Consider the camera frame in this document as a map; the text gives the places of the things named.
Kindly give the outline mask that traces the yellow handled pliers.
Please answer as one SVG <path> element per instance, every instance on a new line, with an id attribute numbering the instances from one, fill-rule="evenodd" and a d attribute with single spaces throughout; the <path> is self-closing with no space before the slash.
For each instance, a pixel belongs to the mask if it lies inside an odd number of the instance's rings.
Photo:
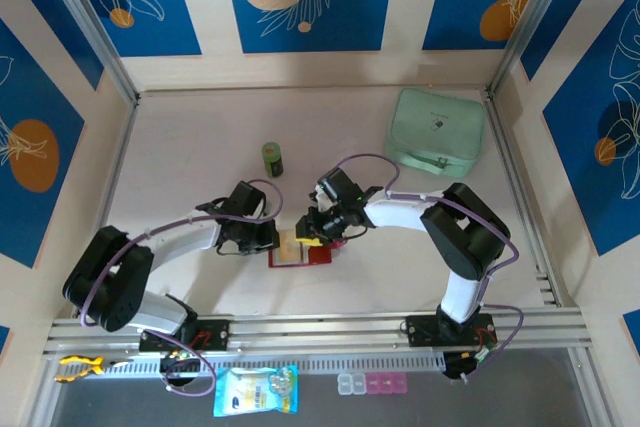
<path id="1" fill-rule="evenodd" d="M 107 368 L 122 367 L 131 362 L 131 359 L 106 359 L 102 356 L 87 357 L 81 355 L 69 355 L 58 361 L 59 366 L 75 366 L 77 371 L 72 374 L 57 375 L 57 383 L 71 383 L 90 375 L 103 375 Z"/>

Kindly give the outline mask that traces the red card holder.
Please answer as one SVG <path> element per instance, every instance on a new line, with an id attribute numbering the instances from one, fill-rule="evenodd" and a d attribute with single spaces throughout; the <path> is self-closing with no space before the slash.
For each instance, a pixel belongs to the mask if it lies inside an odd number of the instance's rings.
<path id="1" fill-rule="evenodd" d="M 310 247 L 303 245 L 304 260 L 301 264 L 291 266 L 277 266 L 274 264 L 274 251 L 269 252 L 268 266 L 270 268 L 293 268 L 303 266 L 315 266 L 331 264 L 334 252 L 346 245 L 346 241 L 334 242 L 330 245 L 322 245 L 321 247 Z"/>

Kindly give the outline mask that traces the green cylindrical can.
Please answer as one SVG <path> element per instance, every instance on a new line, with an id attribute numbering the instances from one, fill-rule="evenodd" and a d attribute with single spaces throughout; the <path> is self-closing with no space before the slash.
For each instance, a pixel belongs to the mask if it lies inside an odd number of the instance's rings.
<path id="1" fill-rule="evenodd" d="M 281 148 L 276 142 L 267 142 L 261 148 L 263 163 L 269 177 L 277 178 L 284 172 Z"/>

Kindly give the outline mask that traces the blue snack packet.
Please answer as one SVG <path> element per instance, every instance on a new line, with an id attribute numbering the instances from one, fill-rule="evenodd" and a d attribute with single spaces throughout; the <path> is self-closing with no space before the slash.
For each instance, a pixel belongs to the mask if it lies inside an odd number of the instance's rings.
<path id="1" fill-rule="evenodd" d="M 299 409 L 299 371 L 279 368 L 224 368 L 217 373 L 213 417 Z"/>

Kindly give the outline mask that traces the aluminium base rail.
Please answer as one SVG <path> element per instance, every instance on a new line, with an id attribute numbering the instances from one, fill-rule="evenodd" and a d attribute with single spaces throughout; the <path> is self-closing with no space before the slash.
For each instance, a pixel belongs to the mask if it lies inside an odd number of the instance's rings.
<path id="1" fill-rule="evenodd" d="M 489 311 L 500 341 L 511 333 L 511 348 L 587 348 L 593 345 L 586 322 L 577 308 L 524 310 L 521 328 L 519 316 L 509 310 Z M 406 313 L 371 315 L 291 315 L 225 316 L 228 328 L 216 338 L 226 343 L 226 354 L 329 354 L 386 353 L 409 350 L 404 324 Z M 53 322 L 43 353 L 97 354 L 138 350 L 141 331 L 125 327 L 108 333 L 99 327 L 83 327 L 74 319 Z"/>

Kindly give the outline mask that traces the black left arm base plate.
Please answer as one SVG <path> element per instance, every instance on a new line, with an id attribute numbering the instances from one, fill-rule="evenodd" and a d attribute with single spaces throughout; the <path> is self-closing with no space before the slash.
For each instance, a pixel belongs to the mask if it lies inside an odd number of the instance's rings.
<path id="1" fill-rule="evenodd" d="M 197 352 L 223 352 L 227 349 L 229 327 L 230 321 L 226 319 L 196 319 L 188 321 L 175 334 L 168 334 L 171 341 L 147 330 L 140 336 L 139 351 L 169 352 L 180 349 L 180 346 L 175 344 L 175 341 L 179 341 Z"/>

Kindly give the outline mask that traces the mint green zip pouch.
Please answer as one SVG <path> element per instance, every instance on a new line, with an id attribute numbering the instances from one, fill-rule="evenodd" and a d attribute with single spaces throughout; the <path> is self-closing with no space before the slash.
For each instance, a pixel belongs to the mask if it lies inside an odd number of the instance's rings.
<path id="1" fill-rule="evenodd" d="M 386 132 L 384 154 L 435 175 L 463 178 L 482 152 L 485 107 L 474 100 L 403 89 Z"/>

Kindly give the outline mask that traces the aluminium frame post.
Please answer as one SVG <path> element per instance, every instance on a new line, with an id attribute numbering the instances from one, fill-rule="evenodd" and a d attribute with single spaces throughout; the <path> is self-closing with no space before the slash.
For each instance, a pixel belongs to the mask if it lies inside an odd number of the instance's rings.
<path id="1" fill-rule="evenodd" d="M 486 86 L 486 94 L 494 100 L 514 64 L 520 59 L 553 0 L 529 0 L 508 40 L 494 74 Z"/>
<path id="2" fill-rule="evenodd" d="M 90 0 L 63 0 L 74 21 L 108 72 L 118 92 L 135 109 L 139 92 Z"/>

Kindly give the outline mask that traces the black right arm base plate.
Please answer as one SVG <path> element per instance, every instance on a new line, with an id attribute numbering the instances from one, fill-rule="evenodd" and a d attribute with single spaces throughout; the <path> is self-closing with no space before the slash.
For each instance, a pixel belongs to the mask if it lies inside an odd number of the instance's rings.
<path id="1" fill-rule="evenodd" d="M 494 324 L 490 314 L 476 313 L 459 324 L 444 314 L 411 315 L 405 319 L 411 347 L 472 347 L 481 343 L 493 346 L 498 339 L 489 327 Z"/>

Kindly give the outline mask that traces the gold credit card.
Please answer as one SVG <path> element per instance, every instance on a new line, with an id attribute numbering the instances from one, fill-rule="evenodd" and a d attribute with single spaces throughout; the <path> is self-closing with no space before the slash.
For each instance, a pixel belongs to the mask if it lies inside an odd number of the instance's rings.
<path id="1" fill-rule="evenodd" d="M 274 264 L 291 266 L 301 264 L 304 260 L 302 244 L 296 240 L 294 230 L 279 233 L 279 247 L 274 251 Z"/>

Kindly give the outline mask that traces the aluminium table side rail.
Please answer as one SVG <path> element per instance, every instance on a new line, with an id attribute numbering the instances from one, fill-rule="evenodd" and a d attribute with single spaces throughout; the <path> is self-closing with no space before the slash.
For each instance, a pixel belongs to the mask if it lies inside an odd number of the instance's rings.
<path id="1" fill-rule="evenodd" d="M 517 216 L 526 238 L 527 251 L 533 258 L 535 277 L 539 284 L 543 304 L 546 307 L 563 307 L 563 301 L 558 294 L 556 282 L 550 269 L 546 247 L 543 245 L 539 229 L 534 222 L 529 199 L 525 193 L 519 165 L 511 148 L 508 132 L 493 98 L 487 90 L 483 92 L 483 101 L 488 112 L 491 131 L 502 164 L 506 169 L 506 176 L 511 194 L 514 197 Z"/>
<path id="2" fill-rule="evenodd" d="M 91 236 L 88 237 L 88 244 L 90 244 L 98 230 L 104 227 L 108 221 L 139 105 L 140 100 L 137 100 L 131 108 L 128 119 L 125 123 L 125 127 L 118 144 L 116 157 L 107 179 L 106 193 L 102 199 L 99 218 L 96 221 L 95 230 L 92 232 Z"/>

